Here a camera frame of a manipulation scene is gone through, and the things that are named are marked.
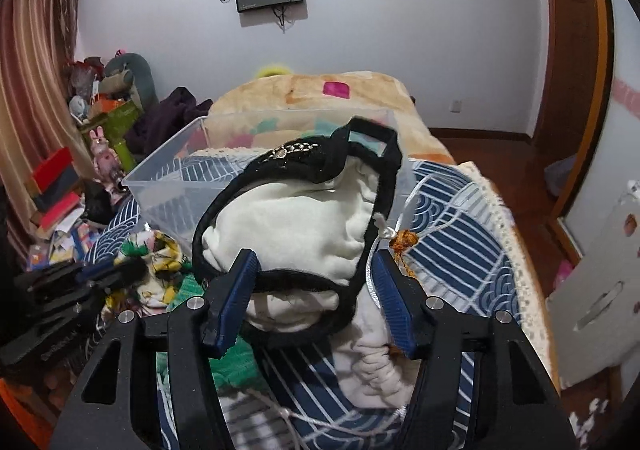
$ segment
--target red book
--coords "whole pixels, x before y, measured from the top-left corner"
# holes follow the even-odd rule
[[[36,170],[33,171],[32,177],[40,192],[44,192],[49,188],[49,185],[71,164],[71,151],[68,147],[57,150],[39,164]]]
[[[75,192],[69,192],[65,197],[53,205],[50,210],[42,216],[40,227],[48,231],[51,227],[62,221],[66,215],[78,206],[80,196]]]

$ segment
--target plastic storage box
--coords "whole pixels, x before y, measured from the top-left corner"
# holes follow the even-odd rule
[[[123,183],[140,205],[143,219],[174,237],[190,256],[200,217],[251,159],[296,138],[330,136],[354,116],[396,128],[393,112],[387,110],[345,108],[210,115],[194,120],[167,140]],[[364,135],[352,134],[351,140],[360,141],[379,154],[384,148],[384,143]],[[415,178],[405,158],[390,218],[398,217],[414,185]]]

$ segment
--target striped curtain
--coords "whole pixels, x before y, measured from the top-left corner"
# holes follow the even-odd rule
[[[11,205],[9,236],[21,256],[36,211],[24,182],[38,164],[66,146],[79,174],[94,173],[67,107],[77,10],[78,0],[0,0],[0,179]]]

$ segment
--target green knitted cloth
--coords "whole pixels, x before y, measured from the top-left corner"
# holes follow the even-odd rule
[[[202,295],[204,290],[196,282],[193,274],[187,274],[182,281],[180,291],[167,306],[167,311],[171,311],[182,302],[191,297]],[[216,383],[217,391],[224,391],[229,388],[254,388],[256,390],[269,390],[255,362],[254,351],[241,337],[236,339],[235,345],[229,348],[220,360],[209,359],[209,366],[213,374],[213,381]],[[156,371],[160,374],[162,382],[165,382],[168,375],[168,358],[166,353],[156,354]]]

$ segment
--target rabbit figurine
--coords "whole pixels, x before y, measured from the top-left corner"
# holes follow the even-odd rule
[[[94,169],[101,181],[118,188],[124,173],[116,151],[110,149],[109,140],[104,137],[102,127],[89,131],[91,152],[94,155]]]

